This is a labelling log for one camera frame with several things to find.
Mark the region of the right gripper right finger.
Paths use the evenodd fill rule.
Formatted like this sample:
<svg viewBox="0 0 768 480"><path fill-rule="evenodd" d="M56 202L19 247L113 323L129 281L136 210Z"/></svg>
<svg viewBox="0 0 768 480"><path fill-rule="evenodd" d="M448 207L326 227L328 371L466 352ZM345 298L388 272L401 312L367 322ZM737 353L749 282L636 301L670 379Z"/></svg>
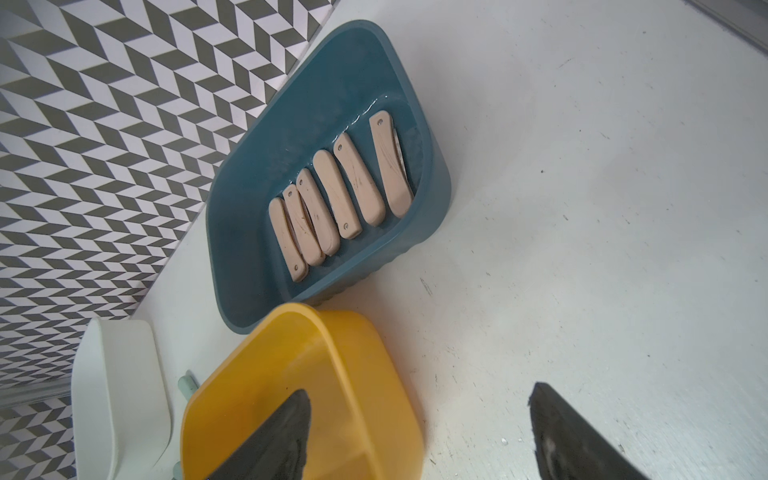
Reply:
<svg viewBox="0 0 768 480"><path fill-rule="evenodd" d="M535 456L543 479L644 479L551 385L534 384L528 400Z"/></svg>

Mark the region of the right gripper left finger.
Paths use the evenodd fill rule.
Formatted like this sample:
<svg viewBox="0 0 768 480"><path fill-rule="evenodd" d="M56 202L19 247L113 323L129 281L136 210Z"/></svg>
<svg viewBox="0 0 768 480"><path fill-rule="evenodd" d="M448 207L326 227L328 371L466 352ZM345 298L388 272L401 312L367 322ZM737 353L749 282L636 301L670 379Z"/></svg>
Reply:
<svg viewBox="0 0 768 480"><path fill-rule="evenodd" d="M311 402L293 392L209 479L302 479L307 463Z"/></svg>

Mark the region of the yellow storage box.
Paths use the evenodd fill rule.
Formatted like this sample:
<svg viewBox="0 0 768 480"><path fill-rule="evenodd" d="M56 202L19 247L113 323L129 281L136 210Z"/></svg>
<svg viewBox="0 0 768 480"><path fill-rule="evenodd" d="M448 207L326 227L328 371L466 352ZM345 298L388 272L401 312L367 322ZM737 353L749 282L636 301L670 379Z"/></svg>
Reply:
<svg viewBox="0 0 768 480"><path fill-rule="evenodd" d="M420 423L374 325L299 303L274 309L189 400L184 478L207 478L299 390L311 412L304 478L421 478Z"/></svg>

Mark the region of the dark teal storage box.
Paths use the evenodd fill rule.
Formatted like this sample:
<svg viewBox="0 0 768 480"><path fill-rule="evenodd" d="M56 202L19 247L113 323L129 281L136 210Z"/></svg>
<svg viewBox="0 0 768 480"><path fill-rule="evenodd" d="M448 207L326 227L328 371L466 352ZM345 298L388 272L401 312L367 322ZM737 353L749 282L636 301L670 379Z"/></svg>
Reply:
<svg viewBox="0 0 768 480"><path fill-rule="evenodd" d="M364 225L339 251L294 281L268 215L272 199L347 133L372 175L370 131L378 111L393 120L414 200L403 218ZM410 79L385 31L368 20L329 33L293 73L222 163L207 206L215 297L224 324L250 333L277 306L318 305L425 241L451 202L451 178Z"/></svg>

